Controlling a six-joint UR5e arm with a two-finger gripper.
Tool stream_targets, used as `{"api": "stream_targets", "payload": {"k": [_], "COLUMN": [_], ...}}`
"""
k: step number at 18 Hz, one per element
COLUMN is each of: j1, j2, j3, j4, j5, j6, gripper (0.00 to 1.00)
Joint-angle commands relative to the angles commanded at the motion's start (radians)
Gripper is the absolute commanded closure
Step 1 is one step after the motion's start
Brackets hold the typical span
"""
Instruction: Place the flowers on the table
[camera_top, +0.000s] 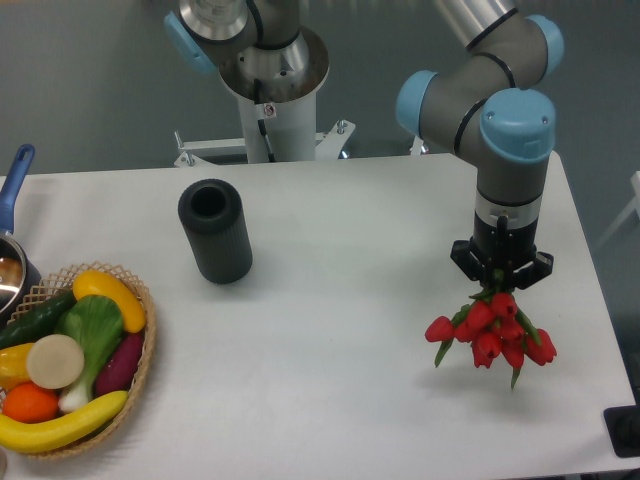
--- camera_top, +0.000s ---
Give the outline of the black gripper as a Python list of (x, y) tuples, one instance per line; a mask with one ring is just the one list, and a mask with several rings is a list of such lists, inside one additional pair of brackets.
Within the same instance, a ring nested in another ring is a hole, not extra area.
[(456, 240), (450, 258), (484, 290), (525, 290), (553, 271), (554, 257), (535, 245), (537, 226), (535, 220), (522, 228), (510, 228), (505, 215), (491, 226), (475, 215), (473, 235), (469, 240)]

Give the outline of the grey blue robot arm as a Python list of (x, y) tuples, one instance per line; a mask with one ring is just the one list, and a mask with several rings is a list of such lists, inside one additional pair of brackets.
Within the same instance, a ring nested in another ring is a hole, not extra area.
[[(537, 90), (561, 62), (564, 41), (542, 16), (510, 1), (441, 1), (438, 9), (469, 52), (449, 75), (424, 70), (401, 87), (398, 123), (477, 171), (474, 230), (452, 260), (485, 288), (526, 289), (549, 276), (535, 234), (556, 112)], [(329, 72), (322, 39), (296, 1), (181, 1), (164, 19), (195, 70), (218, 74), (235, 96), (252, 163), (327, 158), (334, 137), (316, 132), (316, 94)]]

